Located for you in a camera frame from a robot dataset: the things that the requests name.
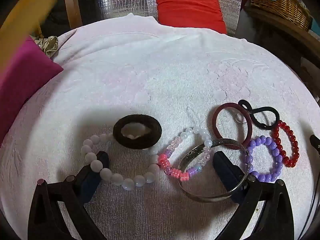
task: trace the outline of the white beaded bracelet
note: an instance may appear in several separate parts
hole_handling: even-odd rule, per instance
[[[91,170],[94,172],[99,172],[101,179],[105,181],[110,181],[112,184],[117,186],[122,186],[125,190],[133,190],[135,186],[142,187],[145,183],[152,183],[156,179],[156,175],[159,173],[160,168],[157,164],[152,163],[148,167],[148,172],[143,176],[137,175],[132,179],[124,179],[123,176],[119,173],[112,173],[108,168],[103,168],[101,161],[97,160],[97,156],[92,152],[94,145],[99,143],[107,144],[108,142],[113,142],[114,137],[112,134],[101,134],[101,135],[92,135],[90,139],[86,139],[83,142],[81,147],[81,153],[85,154],[85,161],[90,164]]]

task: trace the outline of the red beaded bracelet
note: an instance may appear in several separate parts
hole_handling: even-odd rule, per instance
[[[286,156],[286,151],[283,150],[283,147],[281,145],[281,140],[279,138],[279,128],[282,128],[287,135],[289,136],[289,140],[292,142],[293,146],[293,158],[289,159],[288,156]],[[274,142],[277,144],[277,148],[280,151],[280,155],[282,156],[282,163],[288,167],[293,168],[296,166],[296,163],[299,159],[299,147],[298,142],[296,141],[296,137],[293,135],[293,131],[290,130],[290,126],[288,126],[285,122],[282,122],[279,120],[277,126],[273,129],[272,137],[274,139]]]

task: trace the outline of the brown hair scrunchie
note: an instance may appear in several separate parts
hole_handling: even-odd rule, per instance
[[[219,133],[218,128],[217,128],[217,117],[218,117],[218,114],[221,112],[221,110],[225,109],[227,107],[232,107],[232,108],[239,110],[241,112],[241,114],[244,115],[244,118],[247,121],[248,133],[247,133],[247,137],[245,138],[244,142],[242,143],[242,145],[244,147],[246,147],[251,139],[252,123],[251,123],[251,119],[250,119],[250,115],[249,115],[248,111],[236,103],[225,103],[217,108],[217,110],[214,112],[213,117],[212,117],[213,133],[217,137],[217,139],[222,139],[222,136]],[[232,149],[232,150],[239,150],[240,149],[239,146],[236,146],[236,145],[227,144],[225,146],[228,147],[229,149]]]

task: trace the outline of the red pillow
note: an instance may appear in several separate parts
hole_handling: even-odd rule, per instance
[[[18,48],[0,77],[0,145],[23,104],[62,70],[32,38]]]
[[[208,28],[227,34],[218,0],[156,0],[158,20],[172,27]]]

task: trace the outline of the bracelet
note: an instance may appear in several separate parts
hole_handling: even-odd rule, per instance
[[[286,151],[283,150],[283,147],[281,145],[281,140],[279,138],[279,128],[282,128],[287,133],[292,143],[292,146],[293,146],[292,159],[286,156],[287,153]],[[279,120],[279,122],[277,123],[277,126],[273,130],[272,137],[274,139],[274,142],[277,144],[277,148],[280,151],[280,155],[282,156],[282,163],[288,168],[295,167],[300,154],[299,154],[298,142],[296,141],[296,137],[293,135],[293,131],[290,130],[290,126],[288,126],[285,122],[282,122],[281,120]]]
[[[97,160],[97,156],[92,152],[92,147],[98,145],[99,143],[107,144],[108,142],[114,141],[113,134],[101,134],[92,135],[90,139],[86,139],[81,147],[81,153],[85,154],[85,161],[90,164],[91,170],[94,172],[99,172],[101,179],[105,181],[110,181],[112,184],[117,186],[122,186],[125,190],[133,190],[135,186],[142,187],[145,183],[152,183],[156,179],[156,175],[159,173],[160,168],[157,164],[151,164],[148,167],[148,172],[143,176],[137,175],[134,179],[124,179],[124,177],[119,173],[112,173],[108,168],[104,168],[101,161]]]
[[[265,107],[259,107],[256,109],[252,109],[252,106],[249,104],[248,101],[246,100],[240,100],[238,102],[238,104],[240,106],[242,106],[245,110],[248,111],[249,116],[251,118],[251,121],[255,124],[255,126],[259,127],[260,129],[264,129],[264,130],[272,130],[273,128],[275,128],[277,126],[277,123],[280,120],[280,115],[278,113],[278,111],[276,109],[274,109],[273,107],[270,106],[265,106]],[[256,113],[260,113],[260,112],[264,112],[264,111],[269,111],[275,114],[276,116],[276,121],[273,125],[266,125],[265,123],[260,123],[255,117],[254,114]]]
[[[203,152],[205,156],[192,168],[187,169],[186,172],[181,172],[180,169],[175,169],[171,166],[169,158],[174,152],[175,148],[179,146],[183,140],[187,139],[192,133],[199,134],[204,141]],[[207,130],[201,129],[195,126],[193,129],[187,128],[185,132],[182,132],[180,136],[177,136],[171,144],[167,147],[166,151],[158,156],[157,163],[161,169],[164,170],[166,175],[170,175],[180,181],[187,181],[189,178],[202,171],[202,167],[206,165],[207,161],[210,160],[210,147],[212,146],[212,140],[210,140],[210,135],[207,134]]]
[[[274,172],[272,174],[268,173],[268,174],[262,174],[259,173],[257,171],[253,171],[253,156],[252,156],[252,152],[253,149],[256,146],[260,146],[260,145],[266,145],[268,146],[268,148],[272,151],[272,155],[275,157],[275,161],[276,161],[276,165],[275,165],[275,169]],[[272,139],[270,137],[265,137],[264,135],[261,135],[260,137],[256,138],[255,140],[251,140],[249,142],[249,146],[247,147],[247,150],[249,152],[249,156],[245,157],[245,163],[249,163],[250,164],[250,170],[249,172],[251,172],[251,175],[255,176],[258,181],[260,182],[274,182],[276,181],[277,177],[280,176],[281,173],[281,169],[283,164],[282,162],[282,156],[279,154],[279,149],[277,148],[277,145],[275,142],[272,141]]]
[[[247,133],[247,137],[245,138],[244,142],[242,143],[243,146],[247,146],[250,139],[251,139],[251,135],[252,135],[252,123],[251,123],[251,120],[250,120],[250,116],[249,116],[249,113],[247,110],[245,110],[243,107],[241,107],[240,105],[236,104],[236,103],[225,103],[221,106],[219,106],[217,108],[217,110],[214,112],[213,114],[213,117],[212,117],[212,129],[213,129],[213,133],[214,135],[218,138],[218,139],[222,139],[222,136],[221,134],[219,133],[218,131],[218,128],[217,128],[217,117],[218,117],[218,114],[221,112],[222,109],[225,109],[226,107],[232,107],[232,108],[235,108],[237,110],[239,110],[241,112],[241,114],[244,115],[244,118],[246,119],[247,121],[247,126],[248,126],[248,133]],[[240,147],[235,145],[235,144],[232,144],[232,145],[225,145],[226,147],[228,147],[229,149],[232,149],[232,150],[239,150]]]
[[[212,141],[212,146],[211,147],[216,147],[219,145],[235,145],[237,147],[240,148],[240,150],[243,150],[244,152],[246,152],[246,155],[249,156],[249,152],[248,150],[239,142],[232,140],[232,139],[217,139]],[[195,147],[194,149],[192,149],[180,162],[178,169],[181,171],[184,171],[187,166],[192,162],[192,160],[194,160],[199,154],[201,154],[203,152],[204,149],[204,145],[199,145],[197,147]],[[246,171],[244,173],[244,176],[242,177],[242,179],[240,180],[240,182],[238,183],[238,185],[236,185],[232,190],[229,190],[228,192],[222,194],[222,195],[217,195],[217,196],[198,196],[198,195],[194,195],[189,193],[188,191],[186,191],[183,186],[182,186],[182,181],[179,180],[179,186],[181,188],[181,190],[186,194],[186,196],[192,200],[198,201],[198,202],[204,202],[204,203],[209,203],[209,202],[216,202],[216,201],[221,201],[224,200],[226,198],[229,198],[233,193],[235,193],[244,183],[244,181],[246,180],[246,178],[248,177],[249,174],[249,169],[250,169],[250,165],[247,164],[246,167]]]

